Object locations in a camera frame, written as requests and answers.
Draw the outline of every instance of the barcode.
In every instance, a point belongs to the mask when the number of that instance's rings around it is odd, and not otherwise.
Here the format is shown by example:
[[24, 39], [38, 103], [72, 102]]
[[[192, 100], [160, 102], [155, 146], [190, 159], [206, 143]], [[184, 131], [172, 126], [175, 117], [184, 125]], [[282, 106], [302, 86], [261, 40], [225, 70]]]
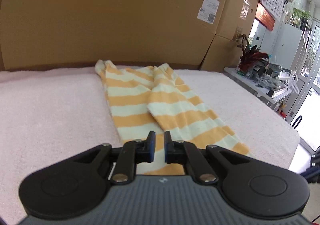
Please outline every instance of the barcode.
[[208, 22], [212, 24], [212, 23], [213, 23], [213, 20], [214, 20], [214, 17], [215, 17], [215, 14], [211, 14], [211, 13], [210, 13], [210, 14], [209, 14], [209, 17], [208, 17]]

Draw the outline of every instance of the logo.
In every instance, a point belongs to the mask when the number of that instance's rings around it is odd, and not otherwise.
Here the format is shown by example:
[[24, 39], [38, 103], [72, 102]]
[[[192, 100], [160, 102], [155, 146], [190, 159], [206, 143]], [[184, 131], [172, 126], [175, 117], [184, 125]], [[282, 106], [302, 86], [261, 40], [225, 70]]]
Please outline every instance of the logo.
[[166, 183], [166, 182], [168, 182], [169, 180], [167, 179], [167, 178], [161, 178], [161, 179], [159, 179], [159, 182], [161, 182], [161, 183]]

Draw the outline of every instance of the table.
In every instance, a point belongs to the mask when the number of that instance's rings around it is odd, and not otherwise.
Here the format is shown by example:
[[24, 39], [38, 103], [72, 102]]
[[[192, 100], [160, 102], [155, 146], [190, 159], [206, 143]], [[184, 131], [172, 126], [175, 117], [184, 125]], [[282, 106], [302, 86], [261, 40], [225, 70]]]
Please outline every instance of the table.
[[267, 105], [269, 103], [271, 103], [270, 107], [272, 107], [272, 108], [275, 108], [276, 107], [275, 105], [277, 104], [277, 102], [279, 102], [281, 99], [283, 99], [285, 96], [287, 96], [291, 93], [291, 89], [288, 88], [288, 90], [285, 91], [284, 93], [282, 93], [274, 98], [271, 98], [270, 96], [267, 95], [267, 93], [269, 92], [268, 88], [257, 87], [257, 83], [254, 82], [253, 80], [249, 80], [246, 77], [237, 74], [236, 68], [226, 67], [226, 68], [224, 68], [224, 70], [228, 74], [230, 74], [231, 76], [235, 77], [238, 81], [240, 81], [240, 82], [244, 83], [245, 85], [249, 86], [250, 88], [252, 88], [256, 92], [255, 93], [256, 97], [264, 97], [265, 99], [267, 99], [268, 100]]

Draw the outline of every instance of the red poster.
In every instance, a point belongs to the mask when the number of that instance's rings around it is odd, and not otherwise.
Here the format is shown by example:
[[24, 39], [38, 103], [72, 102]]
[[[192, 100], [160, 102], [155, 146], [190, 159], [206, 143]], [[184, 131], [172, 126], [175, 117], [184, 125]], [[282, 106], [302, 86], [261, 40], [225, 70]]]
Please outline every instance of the red poster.
[[260, 3], [258, 4], [256, 19], [259, 20], [262, 24], [264, 24], [268, 30], [273, 30], [275, 20]]

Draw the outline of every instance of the orange stripe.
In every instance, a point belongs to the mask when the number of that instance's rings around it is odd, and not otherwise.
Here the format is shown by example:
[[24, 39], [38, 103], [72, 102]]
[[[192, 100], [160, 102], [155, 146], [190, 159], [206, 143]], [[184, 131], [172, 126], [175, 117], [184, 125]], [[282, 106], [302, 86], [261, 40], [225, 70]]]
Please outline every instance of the orange stripe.
[[168, 67], [167, 70], [165, 70], [165, 72], [166, 72], [167, 74], [169, 74], [170, 77], [171, 77], [171, 79], [172, 79], [172, 74], [173, 74], [172, 68], [171, 68], [171, 67]]
[[148, 113], [130, 115], [125, 117], [113, 116], [113, 122], [115, 123], [117, 128], [120, 128], [120, 127], [142, 126], [142, 125], [153, 123], [153, 122], [156, 123], [156, 120], [148, 112]]
[[106, 71], [109, 72], [109, 73], [117, 74], [117, 75], [123, 75], [122, 72], [120, 72], [120, 71], [119, 71], [118, 69], [116, 69], [116, 68], [113, 68], [110, 64], [107, 64]]
[[235, 135], [235, 133], [233, 132], [233, 130], [232, 130], [231, 128], [229, 128], [229, 126], [223, 126], [222, 128], [223, 128], [223, 130], [224, 130], [225, 132], [227, 132], [227, 133], [230, 134], [231, 136], [234, 136], [234, 135]]
[[215, 127], [201, 133], [200, 135], [197, 135], [189, 142], [194, 143], [197, 148], [205, 148], [207, 145], [213, 145], [217, 143], [227, 135], [228, 134], [221, 127]]
[[153, 80], [154, 80], [153, 76], [147, 75], [146, 73], [143, 73], [143, 72], [138, 72], [138, 71], [136, 71], [134, 69], [126, 68], [126, 71], [130, 72], [130, 73], [132, 73], [132, 74], [134, 74], [134, 75], [136, 75], [136, 76], [138, 76], [140, 78], [148, 80], [150, 82], [153, 82]]
[[205, 115], [207, 115], [211, 119], [218, 118], [218, 115], [216, 115], [212, 110], [208, 110], [206, 112], [203, 112]]
[[170, 130], [176, 127], [183, 128], [196, 121], [201, 121], [208, 118], [205, 113], [200, 111], [181, 112], [175, 116], [154, 115], [154, 117], [164, 130]]
[[156, 135], [156, 149], [155, 151], [159, 151], [164, 148], [164, 134]]
[[142, 85], [148, 89], [151, 89], [152, 87], [151, 86], [147, 86], [147, 85], [144, 85], [140, 82], [137, 82], [135, 80], [130, 80], [130, 81], [122, 81], [122, 80], [115, 80], [115, 79], [112, 79], [112, 78], [105, 78], [105, 84], [109, 87], [123, 87], [123, 88], [134, 88], [134, 87], [137, 87], [139, 85]]
[[163, 74], [168, 80], [173, 81], [172, 76], [170, 74], [168, 74], [167, 72], [164, 72]]
[[139, 95], [128, 96], [109, 96], [110, 106], [126, 106], [126, 105], [138, 105], [148, 101], [151, 91]]
[[144, 173], [146, 175], [184, 175], [184, 170], [180, 164], [167, 164], [159, 170]]
[[163, 74], [163, 72], [159, 68], [155, 68], [155, 69], [153, 69], [153, 74], [154, 74], [154, 76], [156, 76], [156, 75]]
[[195, 106], [200, 104], [200, 103], [203, 103], [203, 101], [200, 99], [199, 96], [194, 96], [194, 97], [188, 99], [188, 101], [191, 102]]
[[106, 72], [104, 70], [101, 70], [99, 72], [100, 78], [102, 80], [102, 83], [106, 83]]
[[164, 78], [160, 78], [160, 79], [155, 80], [155, 86], [157, 86], [159, 84], [166, 84], [166, 85], [174, 86], [174, 83], [172, 81], [170, 81], [168, 79], [164, 79]]
[[186, 100], [187, 99], [182, 94], [176, 92], [152, 92], [150, 95], [149, 103], [163, 102], [171, 104]]
[[242, 155], [246, 155], [249, 153], [249, 148], [245, 144], [240, 142], [236, 143], [236, 145], [231, 150]]
[[189, 86], [186, 85], [186, 84], [177, 85], [176, 88], [177, 88], [179, 91], [181, 91], [182, 93], [183, 93], [183, 92], [188, 92], [188, 91], [191, 90], [191, 89], [189, 88]]
[[182, 81], [182, 79], [181, 79], [180, 77], [178, 77], [178, 78], [176, 79], [176, 81], [175, 81], [175, 84], [176, 84], [176, 85], [182, 85], [182, 84], [184, 84], [184, 81]]

